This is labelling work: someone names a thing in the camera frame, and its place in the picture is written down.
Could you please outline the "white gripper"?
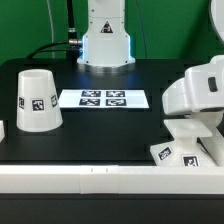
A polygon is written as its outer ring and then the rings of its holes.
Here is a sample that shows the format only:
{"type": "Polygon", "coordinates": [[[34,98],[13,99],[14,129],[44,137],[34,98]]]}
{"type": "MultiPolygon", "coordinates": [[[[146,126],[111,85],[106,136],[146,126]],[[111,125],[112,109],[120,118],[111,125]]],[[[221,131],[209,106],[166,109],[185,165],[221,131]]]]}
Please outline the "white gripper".
{"type": "Polygon", "coordinates": [[[193,66],[162,95],[164,113],[180,115],[224,110],[224,55],[193,66]]]}

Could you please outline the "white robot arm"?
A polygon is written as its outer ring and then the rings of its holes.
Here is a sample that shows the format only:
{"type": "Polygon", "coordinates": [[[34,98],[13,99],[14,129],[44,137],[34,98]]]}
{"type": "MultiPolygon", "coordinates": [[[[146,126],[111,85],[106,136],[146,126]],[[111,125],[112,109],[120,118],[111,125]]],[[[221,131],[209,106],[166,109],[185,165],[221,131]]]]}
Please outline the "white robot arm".
{"type": "MultiPolygon", "coordinates": [[[[125,0],[88,0],[88,30],[78,66],[115,72],[135,63],[124,28],[125,0]]],[[[167,115],[224,111],[224,55],[185,71],[162,95],[167,115]]]]}

